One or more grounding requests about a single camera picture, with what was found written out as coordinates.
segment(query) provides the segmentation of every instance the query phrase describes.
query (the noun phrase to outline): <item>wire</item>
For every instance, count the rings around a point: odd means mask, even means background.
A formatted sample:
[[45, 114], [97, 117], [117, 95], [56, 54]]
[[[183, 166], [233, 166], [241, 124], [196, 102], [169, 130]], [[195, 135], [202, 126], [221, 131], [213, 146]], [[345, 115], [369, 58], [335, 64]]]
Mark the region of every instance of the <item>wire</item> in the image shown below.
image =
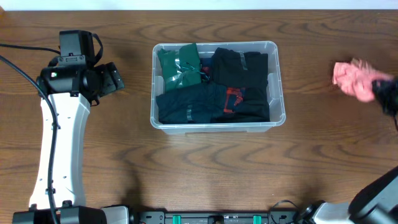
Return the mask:
[[274, 209], [276, 206], [278, 206], [280, 203], [291, 203], [295, 208], [297, 208], [297, 210], [299, 209], [298, 206], [296, 206], [296, 205], [295, 205], [293, 202], [291, 202], [290, 200], [281, 200], [281, 201], [277, 202], [277, 203], [276, 203], [274, 206], [272, 206], [272, 207], [269, 209], [269, 211], [268, 211], [269, 216], [271, 217], [272, 221], [273, 221], [275, 224], [278, 224], [278, 223], [275, 222], [274, 216], [271, 215], [271, 210]]
[[48, 49], [46, 47], [26, 47], [26, 46], [19, 46], [19, 45], [12, 45], [12, 44], [0, 44], [0, 47], [10, 47], [10, 48], [17, 48], [17, 49], [25, 49], [25, 50], [46, 50], [49, 52], [54, 52], [56, 54], [61, 54], [58, 50]]
[[24, 78], [26, 78], [37, 89], [37, 91], [39, 91], [41, 97], [45, 100], [45, 102], [47, 103], [47, 105], [50, 108], [52, 120], [53, 120], [53, 123], [52, 123], [53, 131], [52, 131], [51, 148], [50, 148], [49, 171], [47, 174], [47, 189], [48, 189], [52, 218], [53, 218], [55, 224], [59, 224], [60, 222], [58, 221], [57, 214], [55, 213], [55, 202], [54, 202], [53, 188], [52, 188], [52, 172], [53, 172], [53, 164], [54, 164], [55, 143], [57, 140], [57, 131], [58, 131], [57, 115], [55, 114], [54, 107], [52, 106], [52, 104], [49, 100], [49, 96], [47, 96], [47, 94], [43, 92], [43, 90], [39, 87], [39, 85], [30, 76], [28, 76], [24, 71], [22, 71], [20, 68], [18, 68], [16, 65], [14, 65], [13, 63], [8, 61], [6, 58], [4, 58], [1, 55], [0, 55], [0, 60], [2, 60], [7, 65], [9, 65], [15, 71], [19, 72]]

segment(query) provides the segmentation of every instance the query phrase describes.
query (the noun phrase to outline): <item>wooden tabletop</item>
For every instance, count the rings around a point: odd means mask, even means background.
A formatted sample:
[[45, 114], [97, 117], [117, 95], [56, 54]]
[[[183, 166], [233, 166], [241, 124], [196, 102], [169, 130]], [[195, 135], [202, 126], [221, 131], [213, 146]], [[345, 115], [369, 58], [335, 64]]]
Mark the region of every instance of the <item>wooden tabletop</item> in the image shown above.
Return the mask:
[[[87, 206], [267, 210], [350, 201], [398, 163], [398, 133], [377, 103], [331, 84], [336, 61], [363, 58], [398, 75], [397, 11], [5, 12], [0, 42], [57, 49], [61, 30], [97, 33], [101, 62], [126, 88], [101, 99], [86, 125]], [[166, 135], [149, 122], [158, 43], [271, 40], [278, 45], [286, 122], [265, 133]], [[51, 52], [0, 49], [36, 78]], [[28, 208], [39, 168], [36, 90], [0, 63], [0, 223]]]

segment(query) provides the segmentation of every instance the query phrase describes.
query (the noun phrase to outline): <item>white plastic container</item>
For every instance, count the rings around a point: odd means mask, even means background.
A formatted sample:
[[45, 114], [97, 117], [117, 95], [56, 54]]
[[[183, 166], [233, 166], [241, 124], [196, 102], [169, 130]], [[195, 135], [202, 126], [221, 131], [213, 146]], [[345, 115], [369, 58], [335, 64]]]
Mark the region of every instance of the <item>white plastic container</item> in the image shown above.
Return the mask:
[[282, 80], [280, 78], [278, 48], [272, 41], [230, 42], [230, 43], [197, 43], [200, 58], [211, 57], [218, 47], [236, 52], [260, 52], [268, 54], [268, 87], [270, 122], [256, 123], [210, 123], [210, 124], [162, 124], [158, 120], [156, 96], [164, 93], [162, 67], [157, 57], [157, 51], [178, 50], [187, 44], [157, 44], [152, 53], [152, 93], [150, 103], [150, 123], [153, 127], [167, 134], [183, 134], [194, 132], [247, 131], [264, 132], [282, 125], [286, 120]]

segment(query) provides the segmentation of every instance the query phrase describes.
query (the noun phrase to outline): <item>pink towel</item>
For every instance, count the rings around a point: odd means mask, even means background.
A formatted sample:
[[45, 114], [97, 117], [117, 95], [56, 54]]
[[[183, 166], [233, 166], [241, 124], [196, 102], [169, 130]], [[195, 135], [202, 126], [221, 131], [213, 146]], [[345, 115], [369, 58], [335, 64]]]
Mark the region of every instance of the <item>pink towel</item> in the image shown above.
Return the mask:
[[392, 75], [375, 70], [362, 60], [352, 59], [351, 63], [337, 62], [333, 70], [333, 84], [349, 96], [356, 96], [359, 101], [374, 100], [372, 81], [392, 80]]

